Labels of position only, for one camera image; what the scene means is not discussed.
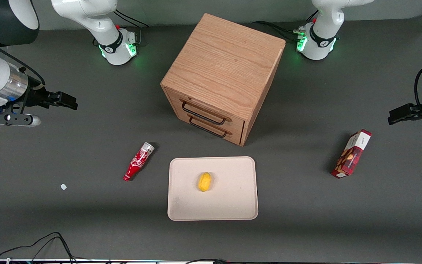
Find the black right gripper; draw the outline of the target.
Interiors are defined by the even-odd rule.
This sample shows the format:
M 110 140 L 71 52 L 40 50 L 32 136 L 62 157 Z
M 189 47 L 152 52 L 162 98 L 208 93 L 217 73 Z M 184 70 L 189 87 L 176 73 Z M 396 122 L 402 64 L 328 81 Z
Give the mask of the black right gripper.
M 26 107 L 40 106 L 48 109 L 50 106 L 63 106 L 72 110 L 77 110 L 77 99 L 65 92 L 49 92 L 42 82 L 27 75 L 28 87 L 20 100 L 20 110 Z

